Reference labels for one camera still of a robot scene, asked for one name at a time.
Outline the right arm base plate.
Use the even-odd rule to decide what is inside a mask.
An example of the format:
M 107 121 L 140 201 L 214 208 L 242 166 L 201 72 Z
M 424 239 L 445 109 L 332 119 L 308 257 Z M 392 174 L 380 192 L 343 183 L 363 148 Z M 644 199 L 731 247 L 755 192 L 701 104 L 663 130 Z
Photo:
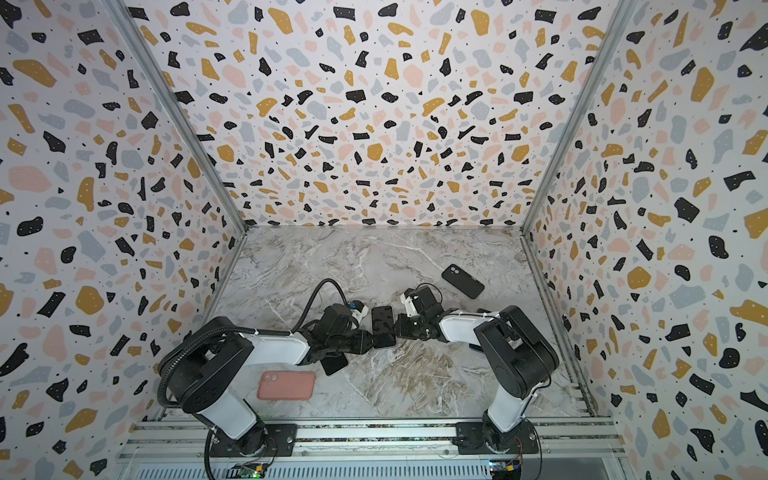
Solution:
M 499 431 L 490 421 L 460 422 L 452 444 L 462 455 L 517 455 L 540 451 L 535 427 L 523 420 L 509 432 Z

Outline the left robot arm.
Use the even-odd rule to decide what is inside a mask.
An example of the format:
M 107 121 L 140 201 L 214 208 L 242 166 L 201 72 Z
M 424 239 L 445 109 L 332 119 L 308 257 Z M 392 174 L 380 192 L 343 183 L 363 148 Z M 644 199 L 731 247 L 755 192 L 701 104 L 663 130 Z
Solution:
M 350 355 L 373 348 L 373 334 L 360 326 L 367 313 L 360 301 L 336 303 L 296 332 L 238 326 L 225 316 L 215 317 L 161 360 L 157 400 L 230 440 L 259 438 L 261 419 L 231 388 L 239 372 L 259 365 L 318 363 L 331 376 L 349 365 Z

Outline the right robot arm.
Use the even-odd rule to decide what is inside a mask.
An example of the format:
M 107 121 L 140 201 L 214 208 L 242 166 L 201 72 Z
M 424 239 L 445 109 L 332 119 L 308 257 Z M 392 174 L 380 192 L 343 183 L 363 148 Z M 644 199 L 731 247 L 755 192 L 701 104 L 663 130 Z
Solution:
M 446 310 L 428 285 L 405 290 L 400 302 L 405 312 L 394 324 L 397 337 L 467 344 L 485 355 L 498 388 L 484 412 L 484 428 L 496 436 L 516 429 L 560 364 L 555 349 L 528 316 L 514 305 L 495 312 Z

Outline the purple edged phone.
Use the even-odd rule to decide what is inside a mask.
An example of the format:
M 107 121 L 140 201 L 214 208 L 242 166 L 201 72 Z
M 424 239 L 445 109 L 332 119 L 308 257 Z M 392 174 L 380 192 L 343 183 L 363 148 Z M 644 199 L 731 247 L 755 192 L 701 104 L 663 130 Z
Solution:
M 392 348 L 396 345 L 394 311 L 391 306 L 378 306 L 371 310 L 372 342 L 374 349 Z

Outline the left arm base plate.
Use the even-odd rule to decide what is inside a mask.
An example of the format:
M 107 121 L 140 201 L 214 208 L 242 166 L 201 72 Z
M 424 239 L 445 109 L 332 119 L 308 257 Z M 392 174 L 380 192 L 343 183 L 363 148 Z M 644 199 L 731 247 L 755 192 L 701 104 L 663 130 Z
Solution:
M 224 433 L 215 434 L 209 455 L 212 458 L 256 459 L 290 457 L 298 426 L 293 423 L 257 424 L 242 438 L 232 440 Z

